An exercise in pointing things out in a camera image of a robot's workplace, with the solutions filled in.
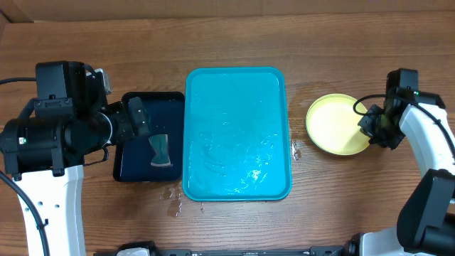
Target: yellow bowl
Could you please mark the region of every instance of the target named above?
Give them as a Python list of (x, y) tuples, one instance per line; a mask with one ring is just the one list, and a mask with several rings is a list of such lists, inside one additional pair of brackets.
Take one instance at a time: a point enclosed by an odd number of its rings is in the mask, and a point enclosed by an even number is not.
[[(356, 99), (343, 94), (330, 94), (318, 98), (306, 113), (306, 131), (319, 148), (332, 154), (357, 154), (369, 145), (357, 123), (362, 116), (353, 111)], [(356, 107), (367, 112), (362, 103)]]

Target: sponge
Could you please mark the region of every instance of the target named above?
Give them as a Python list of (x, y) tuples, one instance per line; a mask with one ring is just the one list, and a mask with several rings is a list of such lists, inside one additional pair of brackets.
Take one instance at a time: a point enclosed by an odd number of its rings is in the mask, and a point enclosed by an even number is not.
[(156, 167), (171, 166), (171, 160), (168, 152), (168, 135), (158, 134), (149, 137), (149, 142), (155, 151), (155, 156), (151, 160), (151, 165)]

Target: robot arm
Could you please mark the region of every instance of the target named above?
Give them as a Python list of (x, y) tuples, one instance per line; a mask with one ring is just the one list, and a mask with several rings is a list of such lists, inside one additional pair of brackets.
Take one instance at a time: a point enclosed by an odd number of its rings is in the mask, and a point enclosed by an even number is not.
[(84, 155), (103, 149), (106, 161), (107, 146), (149, 134), (148, 117), (139, 98), (107, 104), (107, 74), (84, 63), (39, 63), (36, 82), (38, 98), (0, 134), (5, 172), (27, 197), (19, 200), (29, 255), (83, 256)]
[(422, 180), (400, 212), (397, 226), (360, 238), (358, 255), (455, 255), (454, 135), (438, 95), (420, 92), (417, 71), (387, 76), (384, 107), (373, 105), (359, 121), (371, 144), (395, 149), (409, 139)]

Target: blue tray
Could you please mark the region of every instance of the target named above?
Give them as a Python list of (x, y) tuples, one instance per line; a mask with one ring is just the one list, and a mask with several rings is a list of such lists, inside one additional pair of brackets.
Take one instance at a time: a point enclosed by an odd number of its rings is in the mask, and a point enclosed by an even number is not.
[(200, 68), (186, 81), (183, 191), (195, 201), (267, 201), (291, 190), (284, 77)]

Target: wooden table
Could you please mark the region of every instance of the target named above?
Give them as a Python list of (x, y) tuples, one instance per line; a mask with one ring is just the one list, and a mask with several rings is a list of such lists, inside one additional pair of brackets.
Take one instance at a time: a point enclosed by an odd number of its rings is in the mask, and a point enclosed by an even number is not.
[[(453, 12), (11, 24), (0, 42), (0, 78), (34, 76), (38, 62), (79, 60), (110, 74), (114, 102), (130, 91), (184, 92), (186, 76), (199, 67), (279, 68), (298, 155), (287, 198), (201, 204), (179, 182), (117, 183), (111, 157), (85, 169), (87, 251), (139, 240), (192, 250), (337, 245), (394, 225), (420, 173), (406, 141), (394, 151), (371, 146), (347, 157), (317, 149), (305, 132), (309, 105), (328, 93), (384, 93), (387, 73), (406, 67), (419, 70), (420, 88), (439, 93), (453, 116), (454, 24)], [(4, 125), (36, 86), (3, 85), (0, 95)], [(17, 196), (4, 184), (0, 195), (0, 254), (26, 255)]]

